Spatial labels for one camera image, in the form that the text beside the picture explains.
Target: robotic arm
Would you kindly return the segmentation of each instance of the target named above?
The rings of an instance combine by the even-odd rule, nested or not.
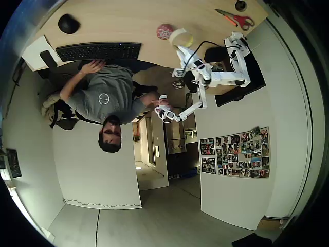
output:
[[[198,108],[207,108],[205,87],[216,87],[218,85],[236,85],[246,87],[250,83],[250,78],[244,57],[250,53],[247,43],[242,33],[232,32],[232,35],[224,40],[227,52],[230,56],[231,65],[234,72],[213,72],[212,65],[204,63],[202,59],[192,50],[183,46],[178,46],[177,55],[180,58],[181,68],[176,68],[173,77],[184,77],[187,71],[191,71],[195,77],[193,83],[198,85],[200,101],[195,103],[179,116],[170,111],[165,105],[155,108],[155,112],[164,121],[166,118],[176,122],[185,121],[187,117]]]

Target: desk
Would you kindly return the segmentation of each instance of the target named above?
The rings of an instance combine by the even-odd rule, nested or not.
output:
[[[250,33],[266,17],[267,13],[255,0],[246,0],[244,12],[235,10],[236,0],[68,0],[48,19],[33,40],[44,35],[53,49],[89,42],[138,42],[142,43],[139,60],[164,67],[180,67],[175,49],[168,40],[161,40],[156,29],[163,23],[174,28],[185,28],[194,36],[192,49],[203,40],[224,45],[224,38],[232,31]],[[255,22],[247,32],[234,27],[214,9],[222,9]],[[69,13],[81,24],[74,34],[65,34],[58,28],[59,18]],[[198,54],[213,45],[204,44]]]

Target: keyboard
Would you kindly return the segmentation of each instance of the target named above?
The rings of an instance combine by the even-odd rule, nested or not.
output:
[[[63,62],[90,59],[137,59],[140,43],[106,42],[67,45],[56,48]]]

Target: man's hand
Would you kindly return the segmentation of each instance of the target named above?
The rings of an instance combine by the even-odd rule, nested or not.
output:
[[[169,105],[168,99],[158,99],[158,100],[152,100],[152,104],[155,107],[158,107],[159,105],[166,105],[168,106],[170,109],[173,109],[173,107],[171,105]]]
[[[90,63],[87,63],[82,66],[80,72],[84,75],[94,74],[100,71],[105,66],[104,60],[92,60]]]

